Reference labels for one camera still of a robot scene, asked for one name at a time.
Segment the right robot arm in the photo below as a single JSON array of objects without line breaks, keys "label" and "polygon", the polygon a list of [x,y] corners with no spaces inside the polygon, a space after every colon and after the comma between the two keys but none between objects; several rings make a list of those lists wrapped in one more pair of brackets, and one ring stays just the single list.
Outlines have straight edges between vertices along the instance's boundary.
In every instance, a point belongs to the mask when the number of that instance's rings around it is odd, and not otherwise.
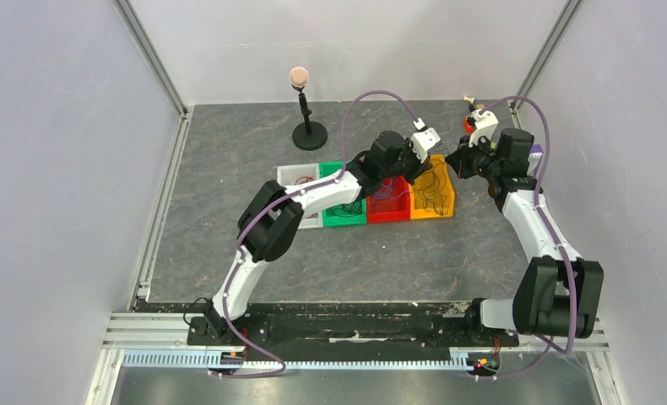
[{"label": "right robot arm", "polygon": [[475,299],[463,322],[464,336],[487,343],[497,329],[523,335],[588,338],[594,330],[604,282],[599,262],[583,259],[564,240],[528,174],[534,136],[502,131],[498,143],[460,138],[445,161],[460,179],[480,176],[503,217],[514,228],[529,265],[511,299]]}]

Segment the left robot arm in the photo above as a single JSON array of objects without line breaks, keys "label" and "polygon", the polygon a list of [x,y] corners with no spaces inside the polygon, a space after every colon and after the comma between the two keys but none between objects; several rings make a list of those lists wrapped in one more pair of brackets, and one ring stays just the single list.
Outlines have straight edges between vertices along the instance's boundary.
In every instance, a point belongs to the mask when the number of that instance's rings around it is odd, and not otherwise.
[{"label": "left robot arm", "polygon": [[431,127],[408,138],[385,131],[368,150],[331,175],[294,186],[264,183],[238,220],[233,263],[203,312],[209,335],[224,345],[238,339],[241,323],[237,318],[246,312],[254,287],[269,263],[289,250],[305,217],[364,201],[390,179],[401,177],[413,183],[430,169],[430,152],[440,141]]}]

